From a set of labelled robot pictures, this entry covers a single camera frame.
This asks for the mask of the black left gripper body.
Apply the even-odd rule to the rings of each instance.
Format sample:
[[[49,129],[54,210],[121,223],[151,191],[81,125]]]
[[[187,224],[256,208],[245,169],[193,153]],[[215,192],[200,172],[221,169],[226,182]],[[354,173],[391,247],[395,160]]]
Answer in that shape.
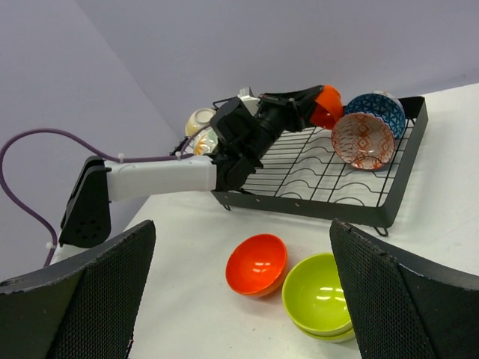
[[[262,168],[261,159],[286,130],[303,130],[299,103],[264,95],[256,114],[239,98],[226,102],[210,121],[218,145],[210,156],[216,166],[216,191],[240,189]]]

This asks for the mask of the lime green bowl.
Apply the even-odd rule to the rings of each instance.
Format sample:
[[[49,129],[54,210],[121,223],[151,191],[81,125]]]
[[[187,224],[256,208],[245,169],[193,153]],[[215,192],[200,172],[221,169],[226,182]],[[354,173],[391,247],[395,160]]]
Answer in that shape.
[[[297,263],[284,280],[281,298],[292,322],[313,334],[332,336],[353,327],[331,253]]]
[[[329,343],[344,343],[346,341],[349,341],[349,340],[352,340],[356,337],[356,334],[354,332],[354,329],[351,328],[349,329],[348,331],[345,331],[341,334],[337,334],[337,335],[332,335],[332,336],[324,336],[324,335],[319,335],[319,334],[313,334],[309,331],[306,331],[302,328],[300,328],[298,325],[296,325],[296,327],[305,335],[311,337],[311,338],[314,338],[316,340],[322,340],[322,341],[326,341],[326,342],[329,342]]]

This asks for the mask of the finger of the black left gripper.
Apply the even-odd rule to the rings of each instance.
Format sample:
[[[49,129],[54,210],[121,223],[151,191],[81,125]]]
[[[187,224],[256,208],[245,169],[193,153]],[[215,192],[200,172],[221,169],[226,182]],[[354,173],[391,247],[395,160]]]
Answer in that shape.
[[[299,113],[304,123],[310,123],[316,111],[317,98],[323,92],[324,85],[317,85],[304,90],[289,91],[283,93],[263,93],[262,99],[292,100],[294,108]]]

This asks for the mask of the orange bowl front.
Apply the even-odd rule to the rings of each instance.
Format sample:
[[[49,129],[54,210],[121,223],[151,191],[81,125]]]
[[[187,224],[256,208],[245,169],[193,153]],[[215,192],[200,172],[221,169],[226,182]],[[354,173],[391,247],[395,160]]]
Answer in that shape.
[[[277,236],[261,233],[239,244],[228,258],[225,279],[237,294],[264,297],[276,291],[287,275],[288,251]]]

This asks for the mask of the white floral bowl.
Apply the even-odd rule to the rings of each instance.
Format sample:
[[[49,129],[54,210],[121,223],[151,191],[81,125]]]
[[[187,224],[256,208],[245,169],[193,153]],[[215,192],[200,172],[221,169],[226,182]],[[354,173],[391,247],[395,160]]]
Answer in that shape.
[[[218,137],[211,128],[202,130],[193,141],[193,153],[196,156],[214,151],[218,144]]]

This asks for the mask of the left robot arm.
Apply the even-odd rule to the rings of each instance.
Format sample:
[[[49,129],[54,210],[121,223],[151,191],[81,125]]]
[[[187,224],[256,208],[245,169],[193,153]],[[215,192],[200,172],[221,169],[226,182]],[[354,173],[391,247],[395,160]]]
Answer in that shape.
[[[302,131],[318,107],[325,86],[253,96],[249,88],[224,101],[210,120],[218,137],[204,155],[160,159],[85,162],[61,222],[60,238],[50,246],[49,263],[96,247],[111,233],[112,202],[185,191],[239,190],[262,168],[261,159],[284,131]]]

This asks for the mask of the lime green bowl front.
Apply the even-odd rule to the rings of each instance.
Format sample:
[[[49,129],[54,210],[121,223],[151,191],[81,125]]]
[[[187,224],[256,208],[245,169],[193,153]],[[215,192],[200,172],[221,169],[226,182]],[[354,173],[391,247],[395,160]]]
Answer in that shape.
[[[353,327],[331,253],[297,263],[284,280],[281,298],[292,322],[313,334],[332,336]]]

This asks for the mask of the orange bowl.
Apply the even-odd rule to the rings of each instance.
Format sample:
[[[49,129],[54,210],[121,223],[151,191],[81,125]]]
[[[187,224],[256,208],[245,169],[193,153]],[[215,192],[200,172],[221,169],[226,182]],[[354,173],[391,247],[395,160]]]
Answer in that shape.
[[[237,294],[264,297],[276,291],[287,275],[288,251],[277,236],[261,233],[239,244],[228,258],[225,279]]]
[[[324,85],[315,103],[316,108],[311,115],[311,123],[332,130],[344,115],[341,94],[331,85]]]

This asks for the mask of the yellow checkered white bowl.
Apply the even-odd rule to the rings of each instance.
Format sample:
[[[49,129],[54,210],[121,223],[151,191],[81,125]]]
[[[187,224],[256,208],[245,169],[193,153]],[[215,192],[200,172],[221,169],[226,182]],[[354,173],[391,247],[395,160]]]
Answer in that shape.
[[[199,129],[207,126],[215,113],[216,111],[212,108],[199,108],[198,110],[194,111],[185,125],[186,136],[191,137]]]

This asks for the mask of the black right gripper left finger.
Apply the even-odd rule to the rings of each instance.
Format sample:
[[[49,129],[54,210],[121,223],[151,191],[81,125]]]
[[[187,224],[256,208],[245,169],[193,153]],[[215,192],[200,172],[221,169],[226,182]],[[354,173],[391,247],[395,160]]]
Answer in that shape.
[[[2,358],[127,358],[156,243],[151,220],[1,282]]]

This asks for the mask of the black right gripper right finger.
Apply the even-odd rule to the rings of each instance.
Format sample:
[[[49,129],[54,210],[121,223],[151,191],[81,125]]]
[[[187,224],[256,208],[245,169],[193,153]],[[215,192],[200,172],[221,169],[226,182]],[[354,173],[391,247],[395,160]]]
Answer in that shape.
[[[338,219],[329,235],[362,358],[478,357],[478,276]]]

